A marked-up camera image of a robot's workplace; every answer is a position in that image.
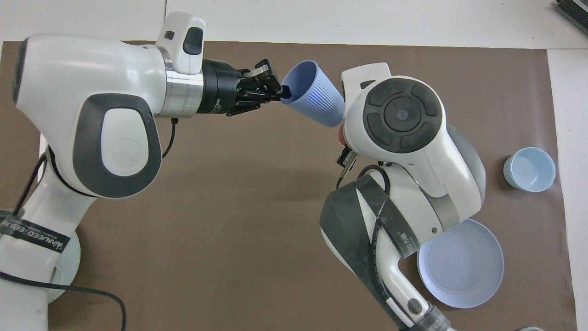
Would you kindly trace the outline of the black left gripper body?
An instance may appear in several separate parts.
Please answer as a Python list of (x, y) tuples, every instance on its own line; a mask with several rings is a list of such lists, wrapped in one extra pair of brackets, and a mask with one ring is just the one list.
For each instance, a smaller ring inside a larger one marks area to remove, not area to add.
[(237, 115), (237, 85), (242, 72), (214, 59), (202, 62), (204, 89), (201, 113)]

